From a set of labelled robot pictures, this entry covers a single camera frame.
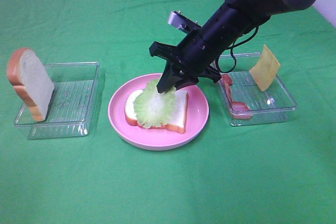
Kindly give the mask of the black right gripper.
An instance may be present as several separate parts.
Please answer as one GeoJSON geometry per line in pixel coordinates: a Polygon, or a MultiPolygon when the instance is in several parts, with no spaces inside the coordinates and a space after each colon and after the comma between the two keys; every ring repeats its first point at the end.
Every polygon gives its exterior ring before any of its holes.
{"type": "Polygon", "coordinates": [[[222,29],[193,30],[177,46],[155,41],[149,52],[152,57],[166,60],[156,85],[158,93],[167,92],[172,87],[180,90],[196,85],[199,77],[217,82],[220,73],[210,64],[222,53],[222,29]]]}

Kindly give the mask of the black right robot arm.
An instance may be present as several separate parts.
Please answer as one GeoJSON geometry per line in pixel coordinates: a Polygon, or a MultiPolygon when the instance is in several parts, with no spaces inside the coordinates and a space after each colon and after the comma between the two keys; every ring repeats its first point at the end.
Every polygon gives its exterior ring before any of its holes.
{"type": "Polygon", "coordinates": [[[169,23],[185,32],[176,46],[154,42],[150,55],[166,60],[158,82],[159,93],[171,87],[181,89],[198,83],[200,77],[217,82],[221,78],[212,62],[240,36],[270,19],[272,15],[303,10],[315,0],[225,0],[204,24],[199,25],[180,12],[172,12],[169,23]]]}

